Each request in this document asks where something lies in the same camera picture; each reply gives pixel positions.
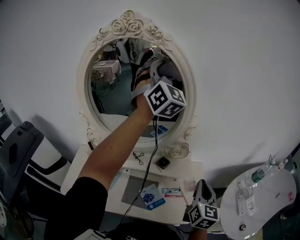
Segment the hand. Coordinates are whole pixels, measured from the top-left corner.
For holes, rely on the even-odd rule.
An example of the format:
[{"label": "hand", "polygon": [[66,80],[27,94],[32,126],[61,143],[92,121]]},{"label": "hand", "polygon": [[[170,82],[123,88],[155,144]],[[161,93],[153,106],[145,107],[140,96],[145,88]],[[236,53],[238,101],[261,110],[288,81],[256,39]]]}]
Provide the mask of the hand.
[{"label": "hand", "polygon": [[207,240],[207,231],[205,229],[195,228],[195,231],[190,233],[188,240]]},{"label": "hand", "polygon": [[[149,73],[149,70],[143,71],[140,75]],[[151,83],[151,79],[143,80],[139,82],[135,89],[139,89],[140,87]],[[147,120],[151,121],[151,119],[154,117],[151,108],[149,107],[149,104],[143,94],[136,97],[136,105],[137,105],[137,111],[141,113],[143,117],[145,117]]]}]

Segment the white round table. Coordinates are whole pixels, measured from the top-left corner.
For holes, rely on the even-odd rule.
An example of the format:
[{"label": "white round table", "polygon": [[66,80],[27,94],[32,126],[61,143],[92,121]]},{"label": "white round table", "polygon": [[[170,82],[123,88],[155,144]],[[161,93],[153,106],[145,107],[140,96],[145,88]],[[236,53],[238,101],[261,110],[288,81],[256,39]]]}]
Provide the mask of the white round table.
[{"label": "white round table", "polygon": [[[238,216],[236,202],[238,181],[250,176],[258,168],[252,168],[234,179],[223,195],[220,222],[226,235],[234,240],[244,240],[253,236],[278,211],[295,201],[295,180],[286,169],[283,169],[273,176],[266,176],[253,187],[257,211],[249,216],[244,202],[245,213]],[[241,231],[240,226],[243,224],[246,225],[246,229]]]}]

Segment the gray mat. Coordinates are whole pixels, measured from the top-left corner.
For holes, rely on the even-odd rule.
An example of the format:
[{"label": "gray mat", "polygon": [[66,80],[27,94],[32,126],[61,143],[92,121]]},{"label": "gray mat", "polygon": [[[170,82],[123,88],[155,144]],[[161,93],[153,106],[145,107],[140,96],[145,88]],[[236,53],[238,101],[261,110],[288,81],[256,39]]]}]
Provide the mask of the gray mat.
[{"label": "gray mat", "polygon": [[[143,184],[143,179],[142,178],[130,176],[121,202],[127,203],[129,205],[132,204],[135,197],[139,194],[139,191],[141,190],[142,184]],[[151,180],[146,180],[144,188],[148,187],[152,184],[155,184],[155,186],[158,187],[158,182],[151,181]],[[138,208],[147,209],[146,205],[145,205],[145,203],[142,200],[140,195],[136,199],[133,206],[138,207]]]}]

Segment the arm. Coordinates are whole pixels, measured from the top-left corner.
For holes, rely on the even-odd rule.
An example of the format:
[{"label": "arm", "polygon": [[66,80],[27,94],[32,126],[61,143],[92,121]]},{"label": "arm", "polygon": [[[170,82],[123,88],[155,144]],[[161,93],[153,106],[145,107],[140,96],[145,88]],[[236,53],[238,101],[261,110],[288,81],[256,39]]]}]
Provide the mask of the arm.
[{"label": "arm", "polygon": [[[149,81],[150,79],[140,82],[136,88]],[[131,154],[152,118],[153,114],[146,98],[139,95],[137,109],[92,151],[79,177],[93,178],[108,190],[114,176]]]},{"label": "arm", "polygon": [[188,240],[207,240],[207,231],[204,229],[197,229],[190,233]]}]

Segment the black shirt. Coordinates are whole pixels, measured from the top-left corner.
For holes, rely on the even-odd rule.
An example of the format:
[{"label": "black shirt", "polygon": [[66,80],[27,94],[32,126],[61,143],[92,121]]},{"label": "black shirt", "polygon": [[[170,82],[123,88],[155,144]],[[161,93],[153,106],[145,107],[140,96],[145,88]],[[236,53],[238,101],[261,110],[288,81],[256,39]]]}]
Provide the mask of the black shirt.
[{"label": "black shirt", "polygon": [[[107,190],[98,181],[82,177],[67,192],[60,207],[46,224],[45,240],[73,240],[88,229],[99,230],[107,200]],[[165,225],[152,222],[122,224],[109,232],[112,240],[172,239],[178,235]]]}]

